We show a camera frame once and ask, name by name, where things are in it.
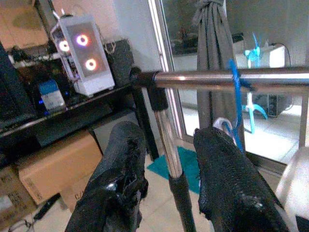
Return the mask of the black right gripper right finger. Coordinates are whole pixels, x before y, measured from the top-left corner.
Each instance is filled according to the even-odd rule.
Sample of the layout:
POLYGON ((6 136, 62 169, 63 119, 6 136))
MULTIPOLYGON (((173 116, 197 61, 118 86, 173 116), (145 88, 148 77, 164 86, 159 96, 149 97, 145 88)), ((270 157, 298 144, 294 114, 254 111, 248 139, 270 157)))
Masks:
POLYGON ((287 232, 283 206, 233 140, 214 127, 197 129, 199 210, 216 232, 287 232))

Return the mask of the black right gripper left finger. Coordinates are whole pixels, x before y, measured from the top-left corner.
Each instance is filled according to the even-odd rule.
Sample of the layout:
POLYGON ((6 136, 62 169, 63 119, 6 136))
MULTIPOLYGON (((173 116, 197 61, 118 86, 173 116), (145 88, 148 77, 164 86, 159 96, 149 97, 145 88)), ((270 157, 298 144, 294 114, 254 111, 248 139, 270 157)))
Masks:
POLYGON ((66 226, 67 232, 134 232, 147 196, 146 144, 142 129, 130 121, 112 128, 103 158, 90 177, 66 226))

